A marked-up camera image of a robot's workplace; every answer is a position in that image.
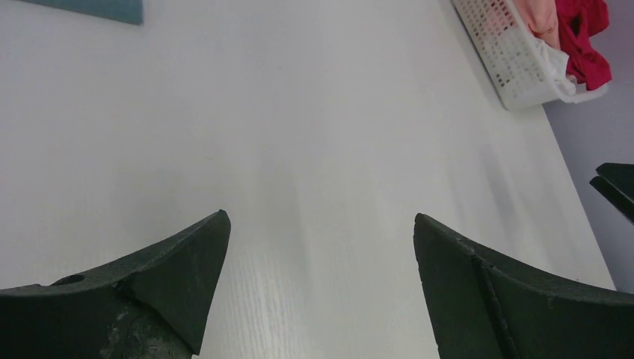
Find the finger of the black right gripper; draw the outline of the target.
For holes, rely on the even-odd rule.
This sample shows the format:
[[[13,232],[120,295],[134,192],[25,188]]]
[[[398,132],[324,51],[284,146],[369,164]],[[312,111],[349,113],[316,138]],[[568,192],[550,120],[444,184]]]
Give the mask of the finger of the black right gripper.
[[[603,163],[591,186],[633,223],[633,164]]]

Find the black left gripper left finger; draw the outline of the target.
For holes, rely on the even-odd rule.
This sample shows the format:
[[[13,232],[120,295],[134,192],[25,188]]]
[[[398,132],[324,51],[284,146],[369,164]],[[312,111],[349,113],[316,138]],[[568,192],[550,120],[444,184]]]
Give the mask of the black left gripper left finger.
[[[3,358],[191,358],[202,348],[230,239],[220,210],[48,286],[1,291]]]

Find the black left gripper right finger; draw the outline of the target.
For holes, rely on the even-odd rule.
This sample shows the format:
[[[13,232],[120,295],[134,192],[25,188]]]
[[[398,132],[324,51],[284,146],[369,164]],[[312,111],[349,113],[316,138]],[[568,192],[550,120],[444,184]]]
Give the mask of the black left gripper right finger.
[[[633,296],[551,274],[428,215],[413,246],[442,358],[631,358]]]

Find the red t shirt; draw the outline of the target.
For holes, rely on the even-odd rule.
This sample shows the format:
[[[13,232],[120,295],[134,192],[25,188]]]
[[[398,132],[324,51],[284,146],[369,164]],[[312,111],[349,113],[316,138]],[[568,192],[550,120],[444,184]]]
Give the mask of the red t shirt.
[[[555,3],[561,50],[568,54],[567,74],[587,90],[612,80],[609,62],[591,45],[591,37],[609,26],[604,0],[560,0]]]

